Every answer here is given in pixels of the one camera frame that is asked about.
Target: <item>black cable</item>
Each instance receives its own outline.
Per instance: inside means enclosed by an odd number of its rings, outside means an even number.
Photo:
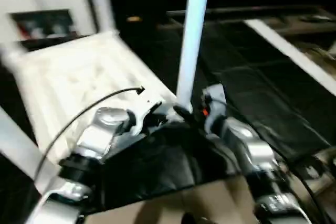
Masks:
[[[102,101],[110,98],[110,97],[113,97],[117,94],[120,94],[120,93],[124,93],[124,92],[127,92],[127,91],[132,91],[132,90],[135,90],[138,94],[140,94],[144,88],[143,87],[139,87],[139,88],[128,88],[128,89],[122,89],[122,90],[118,90],[116,92],[113,92],[111,94],[108,94],[108,95],[105,95],[103,98],[99,99],[98,101],[92,103],[91,105],[87,106],[85,109],[83,109],[81,112],[79,112],[70,122],[68,122],[58,133],[57,135],[55,136],[55,138],[53,139],[53,141],[48,145],[43,157],[41,158],[38,166],[37,166],[37,169],[36,169],[36,172],[35,172],[35,176],[34,176],[34,180],[33,180],[33,185],[32,185],[32,190],[30,191],[33,191],[33,187],[34,187],[34,184],[36,183],[37,179],[38,179],[38,176],[40,174],[40,171],[43,167],[43,164],[47,158],[47,155],[48,153],[50,152],[50,150],[52,149],[52,147],[54,146],[54,144],[56,143],[56,141],[59,139],[59,137],[68,129],[68,127],[70,127],[73,122],[75,120],[77,120],[79,117],[81,117],[84,113],[86,113],[87,111],[89,111],[90,109],[92,109],[94,106],[96,106],[97,104],[101,103]],[[28,200],[26,201],[29,205],[30,203],[30,200],[29,200],[30,197],[28,197]]]

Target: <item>white tube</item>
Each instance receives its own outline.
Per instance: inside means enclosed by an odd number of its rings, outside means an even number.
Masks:
[[[92,0],[96,13],[99,31],[111,31],[115,29],[112,5],[110,0]]]
[[[29,139],[1,107],[0,153],[32,179],[35,177],[38,163],[43,156],[32,140]],[[36,189],[40,193],[43,193],[57,172],[57,166],[46,159],[36,181]]]
[[[177,102],[190,110],[199,43],[201,41],[207,0],[188,0],[177,83]]]

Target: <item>white cabinet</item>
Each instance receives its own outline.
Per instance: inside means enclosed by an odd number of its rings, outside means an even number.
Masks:
[[[23,40],[10,14],[68,9],[79,35],[95,33],[87,0],[0,0],[0,43]]]

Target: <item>white pole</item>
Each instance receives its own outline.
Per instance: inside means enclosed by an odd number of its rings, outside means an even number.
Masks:
[[[206,2],[207,0],[188,0],[187,3],[176,95],[178,104],[188,110],[190,110]]]
[[[0,153],[30,178],[34,179],[37,166],[43,154],[32,140],[0,107]],[[58,173],[58,168],[48,159],[45,160],[36,181],[36,189],[43,193],[50,180]]]
[[[111,31],[115,29],[112,4],[110,0],[92,0],[96,13],[99,31]]]

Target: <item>black floor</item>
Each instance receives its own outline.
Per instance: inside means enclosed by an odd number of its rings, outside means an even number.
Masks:
[[[182,27],[124,29],[120,36],[170,88],[176,90]],[[197,65],[193,103],[220,81],[245,119],[288,158],[334,145],[336,98],[244,23],[207,23]]]

